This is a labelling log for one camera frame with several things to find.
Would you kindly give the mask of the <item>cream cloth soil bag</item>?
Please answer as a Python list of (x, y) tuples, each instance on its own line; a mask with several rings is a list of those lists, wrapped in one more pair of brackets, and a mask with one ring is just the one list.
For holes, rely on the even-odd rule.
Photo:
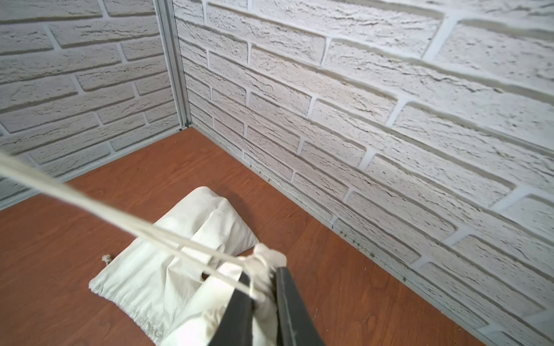
[[(259, 242), (231, 203), (208, 187), (193, 190), (155, 224), (233, 257)], [(136, 239), (89, 282), (89, 289), (160, 345), (203, 284), (202, 274), (190, 260)]]
[[(276, 269), (287, 265), (287, 257), (262, 243), (252, 255), (240, 257), (254, 273), (252, 344), (275, 345), (278, 334), (277, 303), (272, 279)], [(235, 288), (218, 278), (208, 278), (187, 303), (160, 341), (161, 345), (207, 345), (222, 322)]]

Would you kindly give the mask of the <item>cream bag drawstring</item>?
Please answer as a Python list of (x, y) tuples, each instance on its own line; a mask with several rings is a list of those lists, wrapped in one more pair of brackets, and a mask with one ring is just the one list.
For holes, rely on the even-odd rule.
[(35, 189), (52, 198), (76, 206), (82, 210), (86, 210), (88, 213), (95, 215), (99, 219), (102, 219), (125, 232), (137, 236), (138, 238), (145, 240), (151, 245), (154, 245), (173, 256), (189, 260), (194, 265), (233, 288), (236, 288), (238, 291), (243, 292), (250, 298), (261, 300), (261, 295), (257, 294), (251, 285), (234, 281), (225, 275), (222, 275), (217, 270), (210, 268), (208, 265), (203, 264), (200, 260), (174, 248), (172, 245), (176, 244), (193, 249), (197, 252), (203, 252), (220, 260), (231, 262), (241, 268), (245, 268), (245, 263), (238, 258), (200, 245), (190, 239), (183, 238), (177, 234), (155, 226), (154, 224), (149, 223), (144, 219), (140, 219), (130, 213), (116, 209), (105, 203), (101, 203), (64, 183), (60, 183), (58, 180), (47, 176), (39, 170), (21, 163), (16, 158), (5, 154), (4, 152), (1, 153), (1, 176), (14, 180), (16, 183), (21, 185)]

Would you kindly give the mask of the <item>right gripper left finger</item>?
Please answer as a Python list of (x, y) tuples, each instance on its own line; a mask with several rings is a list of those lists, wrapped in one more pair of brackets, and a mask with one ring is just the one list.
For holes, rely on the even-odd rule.
[(253, 310), (248, 293), (235, 289), (209, 346), (252, 346)]

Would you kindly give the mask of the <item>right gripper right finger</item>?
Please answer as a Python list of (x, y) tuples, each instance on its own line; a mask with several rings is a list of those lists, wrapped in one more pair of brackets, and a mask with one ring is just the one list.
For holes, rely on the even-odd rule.
[(308, 314), (288, 268), (276, 270), (277, 345), (325, 345)]

